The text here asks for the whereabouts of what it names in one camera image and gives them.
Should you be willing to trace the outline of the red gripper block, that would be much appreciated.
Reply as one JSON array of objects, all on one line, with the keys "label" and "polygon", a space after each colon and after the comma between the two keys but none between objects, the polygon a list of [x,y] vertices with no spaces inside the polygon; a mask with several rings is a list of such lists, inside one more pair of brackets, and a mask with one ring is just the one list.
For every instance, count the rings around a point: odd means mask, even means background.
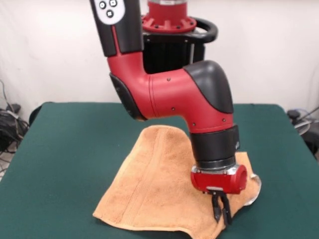
[{"label": "red gripper block", "polygon": [[[191,182],[195,189],[207,193],[212,191],[214,218],[219,222],[223,213],[225,225],[232,224],[230,204],[226,194],[240,194],[246,188],[247,176],[246,167],[239,164],[215,171],[201,170],[194,165],[190,173]],[[219,195],[216,191],[222,191],[220,194],[223,204],[222,212],[218,203]]]}]

